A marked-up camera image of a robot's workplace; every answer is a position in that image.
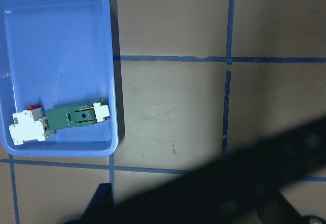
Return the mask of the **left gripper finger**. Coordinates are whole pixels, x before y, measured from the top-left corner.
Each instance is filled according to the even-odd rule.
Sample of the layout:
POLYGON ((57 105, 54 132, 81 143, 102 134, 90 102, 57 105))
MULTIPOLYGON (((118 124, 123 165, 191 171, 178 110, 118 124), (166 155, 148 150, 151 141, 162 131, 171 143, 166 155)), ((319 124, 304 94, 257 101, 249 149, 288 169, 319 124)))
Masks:
POLYGON ((158 188, 113 203, 102 183, 75 223, 231 223, 253 208, 263 223, 325 223, 280 189, 325 165, 325 117, 262 139, 158 188))

